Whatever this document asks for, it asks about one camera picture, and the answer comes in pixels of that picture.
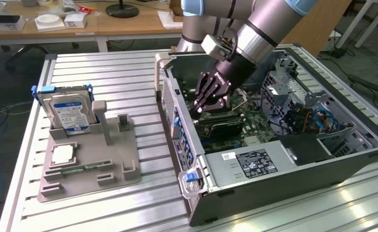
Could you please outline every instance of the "metal slotted table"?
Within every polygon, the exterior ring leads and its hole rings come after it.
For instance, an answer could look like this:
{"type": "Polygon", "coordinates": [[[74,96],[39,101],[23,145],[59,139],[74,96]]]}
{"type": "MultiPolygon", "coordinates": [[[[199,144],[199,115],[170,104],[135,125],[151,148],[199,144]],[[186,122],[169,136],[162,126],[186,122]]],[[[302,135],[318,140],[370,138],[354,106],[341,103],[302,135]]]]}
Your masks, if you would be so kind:
{"type": "MultiPolygon", "coordinates": [[[[292,47],[345,97],[378,124],[378,111],[302,48],[292,47]]],[[[90,82],[95,99],[107,100],[107,116],[129,113],[135,122],[143,180],[139,184],[39,203],[50,120],[34,103],[0,220],[3,231],[378,231],[378,162],[342,184],[189,226],[154,97],[154,57],[170,50],[59,55],[46,60],[39,85],[90,82]]],[[[298,78],[320,88],[305,70],[298,78]]]]}

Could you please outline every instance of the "black lamp base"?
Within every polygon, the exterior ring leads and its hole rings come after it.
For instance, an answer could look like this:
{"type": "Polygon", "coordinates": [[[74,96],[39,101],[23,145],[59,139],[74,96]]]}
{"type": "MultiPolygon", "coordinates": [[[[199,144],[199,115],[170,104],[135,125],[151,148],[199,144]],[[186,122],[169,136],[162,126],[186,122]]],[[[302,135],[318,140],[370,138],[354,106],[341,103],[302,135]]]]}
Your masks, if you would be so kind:
{"type": "Polygon", "coordinates": [[[125,4],[123,9],[121,9],[121,4],[115,4],[106,8],[106,13],[117,18],[131,18],[139,14],[139,9],[127,4],[125,4]]]}

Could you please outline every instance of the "hard drive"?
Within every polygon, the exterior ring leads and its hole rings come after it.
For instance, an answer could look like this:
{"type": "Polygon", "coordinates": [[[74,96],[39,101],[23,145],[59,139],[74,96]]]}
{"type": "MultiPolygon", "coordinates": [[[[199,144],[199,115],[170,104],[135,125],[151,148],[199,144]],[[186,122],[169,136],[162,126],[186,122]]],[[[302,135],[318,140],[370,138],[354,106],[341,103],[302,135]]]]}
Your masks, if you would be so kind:
{"type": "Polygon", "coordinates": [[[93,86],[32,88],[32,94],[47,113],[54,129],[65,129],[67,135],[90,133],[97,123],[93,112],[93,86]]]}

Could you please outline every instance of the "sticker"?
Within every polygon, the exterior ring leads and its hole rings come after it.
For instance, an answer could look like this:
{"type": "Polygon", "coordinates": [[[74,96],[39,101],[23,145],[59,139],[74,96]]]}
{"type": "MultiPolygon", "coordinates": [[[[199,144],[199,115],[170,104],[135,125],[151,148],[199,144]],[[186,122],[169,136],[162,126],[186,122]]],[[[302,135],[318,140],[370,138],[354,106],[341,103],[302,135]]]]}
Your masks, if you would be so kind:
{"type": "Polygon", "coordinates": [[[77,32],[77,35],[94,35],[94,32],[77,32]]]}
{"type": "Polygon", "coordinates": [[[265,149],[238,154],[237,159],[247,178],[254,178],[278,171],[265,149]]]}
{"type": "Polygon", "coordinates": [[[223,158],[223,160],[230,160],[230,159],[237,158],[235,152],[223,153],[222,158],[223,158]]]}
{"type": "Polygon", "coordinates": [[[55,104],[55,111],[66,130],[79,131],[89,128],[87,117],[82,109],[83,105],[79,101],[55,104]]]}

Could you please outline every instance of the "circuit board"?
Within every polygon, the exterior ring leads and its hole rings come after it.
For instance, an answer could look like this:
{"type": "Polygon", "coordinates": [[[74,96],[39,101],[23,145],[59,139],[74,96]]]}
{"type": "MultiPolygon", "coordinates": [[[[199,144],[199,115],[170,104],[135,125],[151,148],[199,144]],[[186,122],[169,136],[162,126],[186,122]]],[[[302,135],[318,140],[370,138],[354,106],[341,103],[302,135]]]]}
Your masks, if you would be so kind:
{"type": "MultiPolygon", "coordinates": [[[[186,95],[189,109],[194,106],[194,96],[186,95]]],[[[247,90],[237,89],[230,102],[233,104],[233,110],[225,113],[203,113],[198,122],[195,121],[195,128],[201,138],[206,154],[225,151],[229,149],[245,147],[253,144],[266,143],[276,136],[272,127],[268,124],[268,119],[260,111],[257,99],[252,97],[247,90]],[[242,121],[238,125],[242,125],[242,131],[234,133],[227,127],[225,136],[213,136],[211,128],[218,124],[222,125],[221,118],[237,118],[242,121]],[[202,123],[203,121],[219,120],[219,123],[202,123]]]]}

